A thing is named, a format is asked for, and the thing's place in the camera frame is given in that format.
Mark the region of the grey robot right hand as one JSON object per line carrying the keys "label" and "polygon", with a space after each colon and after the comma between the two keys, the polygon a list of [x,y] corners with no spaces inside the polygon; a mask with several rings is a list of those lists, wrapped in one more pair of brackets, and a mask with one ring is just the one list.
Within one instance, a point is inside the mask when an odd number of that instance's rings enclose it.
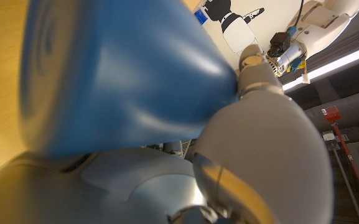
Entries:
{"label": "grey robot right hand", "polygon": [[330,223],[321,135],[257,45],[239,100],[202,131],[192,161],[146,147],[67,161],[22,154],[0,169],[0,223]]}

